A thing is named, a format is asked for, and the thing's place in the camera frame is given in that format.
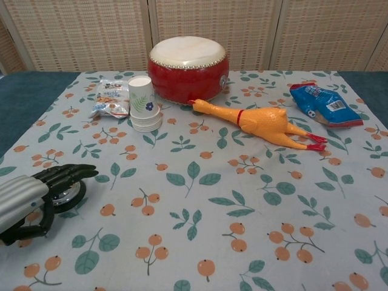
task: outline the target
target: chicken's red feet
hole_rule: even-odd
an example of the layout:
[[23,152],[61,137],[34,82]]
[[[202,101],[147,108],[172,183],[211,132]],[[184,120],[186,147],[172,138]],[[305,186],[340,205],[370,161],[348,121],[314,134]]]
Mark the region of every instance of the chicken's red feet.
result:
[[322,152],[325,148],[325,144],[308,144],[306,150],[316,150],[317,152]]
[[306,136],[308,138],[311,138],[313,141],[316,141],[320,144],[327,142],[326,138],[323,138],[322,136],[318,136],[318,135],[313,135],[312,133],[308,133]]

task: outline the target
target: snack bag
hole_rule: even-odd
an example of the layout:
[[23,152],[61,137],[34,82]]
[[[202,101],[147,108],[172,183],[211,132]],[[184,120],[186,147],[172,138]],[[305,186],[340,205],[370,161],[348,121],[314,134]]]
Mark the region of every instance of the snack bag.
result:
[[316,122],[328,127],[363,125],[363,120],[335,91],[322,89],[314,83],[294,84],[290,88],[298,107]]
[[95,105],[89,118],[98,115],[125,118],[128,114],[128,84],[124,81],[100,80],[97,86]]

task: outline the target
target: rubber chicken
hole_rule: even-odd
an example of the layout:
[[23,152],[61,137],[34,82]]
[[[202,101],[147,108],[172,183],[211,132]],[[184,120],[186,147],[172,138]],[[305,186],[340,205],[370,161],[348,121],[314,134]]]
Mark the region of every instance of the rubber chicken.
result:
[[[228,120],[238,125],[244,132],[259,136],[279,146],[292,147],[300,150],[316,150],[319,152],[326,147],[326,145],[322,144],[327,142],[326,138],[305,132],[289,123],[285,109],[274,107],[248,110],[231,109],[215,106],[202,99],[190,100],[189,104],[193,106],[194,111],[211,114]],[[306,136],[316,141],[317,144],[299,144],[290,139],[286,133]]]

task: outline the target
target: tablecloth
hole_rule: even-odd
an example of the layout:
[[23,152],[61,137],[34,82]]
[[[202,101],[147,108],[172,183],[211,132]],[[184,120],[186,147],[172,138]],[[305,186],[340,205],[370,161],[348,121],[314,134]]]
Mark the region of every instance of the tablecloth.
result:
[[[0,160],[0,183],[67,163],[99,171],[46,238],[0,248],[2,288],[387,290],[388,132],[337,72],[230,72],[212,101],[286,108],[290,122],[328,137],[320,153],[162,99],[151,133],[130,119],[88,119],[101,78],[141,74],[80,74]],[[311,80],[364,125],[328,130],[301,113],[289,87]]]

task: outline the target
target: red drum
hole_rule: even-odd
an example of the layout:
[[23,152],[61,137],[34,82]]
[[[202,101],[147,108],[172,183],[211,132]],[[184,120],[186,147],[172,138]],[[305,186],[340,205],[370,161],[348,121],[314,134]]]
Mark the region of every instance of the red drum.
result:
[[229,61],[217,42],[179,36],[159,42],[150,52],[148,74],[160,97],[187,104],[214,98],[226,86]]

